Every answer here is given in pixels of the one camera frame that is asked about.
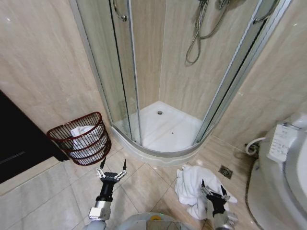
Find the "dark wooden cabinet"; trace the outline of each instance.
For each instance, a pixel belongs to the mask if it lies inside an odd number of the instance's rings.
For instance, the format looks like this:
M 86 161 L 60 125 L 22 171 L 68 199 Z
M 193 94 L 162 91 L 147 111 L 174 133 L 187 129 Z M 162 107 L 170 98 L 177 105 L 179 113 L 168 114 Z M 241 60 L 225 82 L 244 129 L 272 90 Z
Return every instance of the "dark wooden cabinet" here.
M 67 156 L 0 91 L 0 183 L 54 156 Z

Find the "toilet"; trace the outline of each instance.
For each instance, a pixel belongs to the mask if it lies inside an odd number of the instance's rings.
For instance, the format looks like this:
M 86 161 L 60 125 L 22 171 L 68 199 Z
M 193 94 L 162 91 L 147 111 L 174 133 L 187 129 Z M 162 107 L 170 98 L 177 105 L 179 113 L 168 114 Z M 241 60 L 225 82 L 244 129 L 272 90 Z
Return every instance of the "toilet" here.
M 248 207 L 264 230 L 306 230 L 307 134 L 286 123 L 279 128 L 282 131 L 273 128 L 260 143 L 249 182 Z M 280 149 L 287 149 L 284 159 L 274 156 Z

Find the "shower door handle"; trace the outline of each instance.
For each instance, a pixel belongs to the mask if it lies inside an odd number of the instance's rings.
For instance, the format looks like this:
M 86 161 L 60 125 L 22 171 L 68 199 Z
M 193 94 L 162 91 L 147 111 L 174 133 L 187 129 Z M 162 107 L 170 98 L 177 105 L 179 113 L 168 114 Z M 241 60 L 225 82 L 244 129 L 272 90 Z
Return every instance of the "shower door handle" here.
M 260 18 L 255 18 L 255 20 L 253 21 L 253 24 L 257 24 L 257 23 L 260 23 L 264 20 L 267 20 L 271 14 L 273 13 L 273 11 L 275 10 L 276 6 L 278 5 L 279 3 L 279 0 L 275 0 L 272 7 L 270 8 L 269 12 L 266 13 L 266 15 L 260 17 Z
M 121 13 L 118 11 L 118 8 L 117 8 L 117 0 L 113 0 L 113 7 L 114 7 L 114 10 L 115 10 L 115 13 L 116 13 L 117 17 L 118 17 L 119 19 L 121 19 L 123 22 L 125 22 L 125 21 L 127 20 L 127 16 L 121 14 Z

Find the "bidet control panel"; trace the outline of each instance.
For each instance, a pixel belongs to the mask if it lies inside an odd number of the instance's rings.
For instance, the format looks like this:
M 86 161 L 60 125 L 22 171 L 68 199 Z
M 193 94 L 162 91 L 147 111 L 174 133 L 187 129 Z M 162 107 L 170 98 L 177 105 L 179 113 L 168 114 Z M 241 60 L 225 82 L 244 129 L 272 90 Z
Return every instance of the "bidet control panel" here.
M 297 130 L 290 126 L 278 124 L 271 139 L 271 146 L 267 157 L 278 163 L 286 161 L 287 153 L 296 136 Z

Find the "robotic arm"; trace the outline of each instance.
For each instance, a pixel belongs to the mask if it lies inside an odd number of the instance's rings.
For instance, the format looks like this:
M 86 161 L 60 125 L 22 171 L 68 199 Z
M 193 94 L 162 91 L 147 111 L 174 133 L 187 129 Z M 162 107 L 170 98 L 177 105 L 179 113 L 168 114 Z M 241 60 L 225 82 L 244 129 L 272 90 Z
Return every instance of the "robotic arm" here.
M 103 172 L 106 159 L 104 159 L 100 167 L 96 169 L 100 180 L 103 185 L 99 196 L 96 198 L 95 206 L 91 208 L 89 213 L 89 219 L 92 222 L 85 227 L 85 230 L 104 230 L 106 228 L 105 221 L 110 218 L 111 214 L 111 203 L 113 201 L 113 187 L 121 180 L 126 174 L 126 160 L 124 162 L 123 170 L 120 173 L 115 172 Z
M 213 221 L 216 230 L 235 230 L 234 226 L 238 222 L 235 213 L 227 211 L 224 207 L 230 196 L 221 186 L 223 195 L 213 192 L 204 181 L 201 183 L 201 192 L 207 198 L 208 218 Z

